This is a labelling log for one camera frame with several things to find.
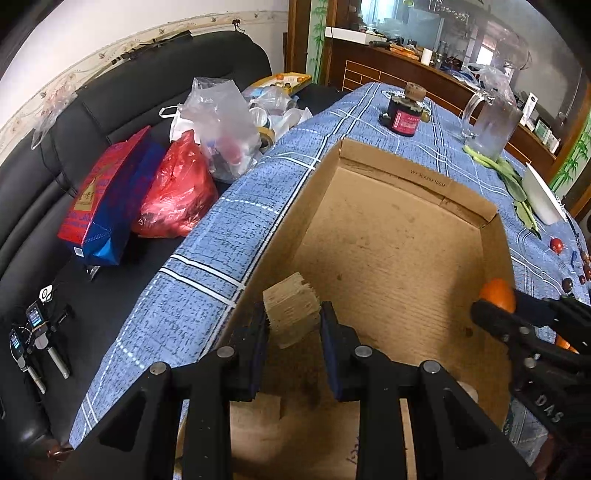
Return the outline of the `orange tangerine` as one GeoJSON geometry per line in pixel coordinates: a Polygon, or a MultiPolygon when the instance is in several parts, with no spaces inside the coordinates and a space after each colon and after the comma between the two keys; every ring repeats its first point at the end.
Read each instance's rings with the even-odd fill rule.
{"type": "Polygon", "coordinates": [[[511,314],[516,310],[514,289],[502,278],[494,278],[484,284],[480,290],[479,298],[511,314]]]}

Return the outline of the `beige cork block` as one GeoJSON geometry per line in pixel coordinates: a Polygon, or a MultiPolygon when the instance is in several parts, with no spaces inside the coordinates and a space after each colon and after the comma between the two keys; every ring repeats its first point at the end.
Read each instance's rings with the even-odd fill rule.
{"type": "Polygon", "coordinates": [[[270,320],[270,338],[280,349],[294,346],[321,322],[321,302],[300,272],[264,290],[263,305],[270,320]]]}

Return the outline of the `dark purple plum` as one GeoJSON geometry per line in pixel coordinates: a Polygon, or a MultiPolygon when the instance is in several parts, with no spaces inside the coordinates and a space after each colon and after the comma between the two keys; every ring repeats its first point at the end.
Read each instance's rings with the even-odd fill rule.
{"type": "Polygon", "coordinates": [[[562,289],[566,294],[570,294],[573,290],[573,281],[571,278],[564,278],[562,280],[562,289]]]}

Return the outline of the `small red tomato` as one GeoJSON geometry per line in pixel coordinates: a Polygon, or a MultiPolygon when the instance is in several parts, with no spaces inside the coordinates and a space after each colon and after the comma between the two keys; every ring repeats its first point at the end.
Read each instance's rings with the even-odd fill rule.
{"type": "Polygon", "coordinates": [[[557,255],[564,251],[564,244],[560,238],[552,238],[550,240],[550,249],[557,255]]]}

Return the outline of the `blue plaid tablecloth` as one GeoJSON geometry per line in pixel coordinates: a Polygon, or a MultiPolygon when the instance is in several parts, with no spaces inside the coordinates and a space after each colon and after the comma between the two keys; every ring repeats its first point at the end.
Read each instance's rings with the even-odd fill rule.
{"type": "Polygon", "coordinates": [[[564,278],[577,278],[587,251],[572,218],[541,229],[539,240],[515,213],[497,174],[462,149],[456,115],[431,106],[431,121],[413,137],[383,127],[388,84],[370,82],[297,126],[245,176],[226,190],[204,220],[159,264],[113,343],[101,356],[69,434],[78,445],[152,363],[173,367],[197,361],[221,337],[232,308],[270,245],[280,221],[322,156],[343,139],[356,140],[431,168],[484,196],[498,209],[517,287],[535,297],[557,297],[564,278]],[[557,255],[550,240],[560,238],[557,255]],[[570,265],[572,251],[576,267],[570,265]]]}

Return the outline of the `brown cardboard tray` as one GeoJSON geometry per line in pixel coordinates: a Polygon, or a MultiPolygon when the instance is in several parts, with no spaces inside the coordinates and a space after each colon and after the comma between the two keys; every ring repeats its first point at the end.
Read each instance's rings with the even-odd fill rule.
{"type": "Polygon", "coordinates": [[[503,349],[474,325],[483,285],[513,270],[497,207],[427,167],[352,140],[332,147],[297,194],[222,330],[300,272],[360,340],[360,401],[329,388],[318,329],[267,348],[262,391],[231,402],[214,441],[183,425],[187,479],[518,479],[500,426],[503,349]]]}

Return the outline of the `white bowl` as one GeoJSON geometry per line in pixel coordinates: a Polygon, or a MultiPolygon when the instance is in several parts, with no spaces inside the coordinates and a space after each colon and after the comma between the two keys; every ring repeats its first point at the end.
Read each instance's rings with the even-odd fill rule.
{"type": "Polygon", "coordinates": [[[544,224],[553,225],[559,221],[567,221],[562,205],[530,163],[526,165],[522,187],[533,211],[544,224]]]}

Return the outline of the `green leafy vegetable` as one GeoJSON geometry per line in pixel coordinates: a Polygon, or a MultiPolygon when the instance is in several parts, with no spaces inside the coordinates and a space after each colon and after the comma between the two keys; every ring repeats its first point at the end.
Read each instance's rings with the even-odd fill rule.
{"type": "Polygon", "coordinates": [[[533,209],[528,201],[528,196],[522,186],[521,177],[514,170],[513,166],[502,157],[499,157],[497,160],[492,160],[489,157],[478,153],[468,145],[464,145],[463,150],[470,155],[474,161],[497,173],[504,183],[508,193],[513,198],[516,215],[524,226],[541,240],[541,232],[534,217],[533,209]]]}

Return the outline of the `red plastic bag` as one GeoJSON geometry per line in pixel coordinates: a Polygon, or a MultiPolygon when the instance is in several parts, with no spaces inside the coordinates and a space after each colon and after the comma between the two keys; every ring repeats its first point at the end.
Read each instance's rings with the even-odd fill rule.
{"type": "Polygon", "coordinates": [[[132,231],[144,238],[186,237],[217,199],[207,159],[187,130],[166,152],[132,231]]]}

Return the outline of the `clear glass pitcher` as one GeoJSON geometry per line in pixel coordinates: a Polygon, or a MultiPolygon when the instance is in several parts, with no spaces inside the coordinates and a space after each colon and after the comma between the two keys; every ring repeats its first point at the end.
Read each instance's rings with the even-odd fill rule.
{"type": "Polygon", "coordinates": [[[481,66],[478,76],[482,87],[464,109],[461,133],[468,148],[497,160],[517,129],[522,111],[504,72],[481,66]]]}

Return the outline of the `red blue gift bag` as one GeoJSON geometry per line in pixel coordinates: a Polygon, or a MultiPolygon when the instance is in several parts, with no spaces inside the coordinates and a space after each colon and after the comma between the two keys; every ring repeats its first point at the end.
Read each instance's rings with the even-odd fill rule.
{"type": "Polygon", "coordinates": [[[119,264],[164,155],[149,126],[101,155],[58,231],[78,260],[89,266],[119,264]]]}

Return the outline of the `dark jar with pink label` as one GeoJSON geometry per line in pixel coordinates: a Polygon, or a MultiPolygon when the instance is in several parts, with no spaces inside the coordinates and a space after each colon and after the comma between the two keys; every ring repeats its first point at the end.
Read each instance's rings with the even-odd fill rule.
{"type": "Polygon", "coordinates": [[[431,109],[425,103],[427,91],[424,87],[408,82],[403,92],[385,92],[388,107],[379,117],[379,123],[390,131],[413,137],[421,122],[431,121],[431,109]]]}

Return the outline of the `clear plastic bag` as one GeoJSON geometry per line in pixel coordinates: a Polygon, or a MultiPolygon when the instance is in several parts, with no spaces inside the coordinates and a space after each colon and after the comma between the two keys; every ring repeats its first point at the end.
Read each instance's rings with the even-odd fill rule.
{"type": "Polygon", "coordinates": [[[249,171],[259,154],[259,130],[249,104],[230,79],[195,77],[184,103],[173,112],[163,107],[159,115],[171,120],[171,142],[191,133],[209,172],[219,182],[233,183],[249,171]]]}

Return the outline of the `black leather sofa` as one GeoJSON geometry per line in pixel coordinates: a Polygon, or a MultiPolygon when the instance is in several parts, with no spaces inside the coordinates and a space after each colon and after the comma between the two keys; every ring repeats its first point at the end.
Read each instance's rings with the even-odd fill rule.
{"type": "Polygon", "coordinates": [[[187,33],[143,48],[82,87],[39,146],[22,140],[1,167],[1,331],[22,330],[25,310],[53,285],[56,309],[73,314],[55,340],[71,369],[34,357],[47,389],[40,392],[8,349],[1,352],[1,451],[43,455],[69,438],[78,407],[137,297],[177,246],[176,240],[131,237],[118,266],[89,277],[58,238],[78,188],[111,145],[149,127],[168,140],[162,108],[183,102],[197,77],[230,79],[239,88],[269,76],[270,59],[248,35],[187,33]]]}

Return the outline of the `wooden counter cabinet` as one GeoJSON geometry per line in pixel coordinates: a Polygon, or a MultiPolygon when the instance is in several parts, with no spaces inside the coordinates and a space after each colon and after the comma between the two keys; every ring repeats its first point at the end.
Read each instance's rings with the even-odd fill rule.
{"type": "MultiPolygon", "coordinates": [[[[460,115],[473,92],[459,81],[407,57],[381,48],[345,40],[325,40],[322,77],[329,86],[353,91],[370,82],[404,87],[413,82],[427,90],[427,97],[454,115],[460,115]]],[[[523,163],[532,163],[549,181],[558,170],[557,157],[525,126],[518,126],[507,145],[523,163]]]]}

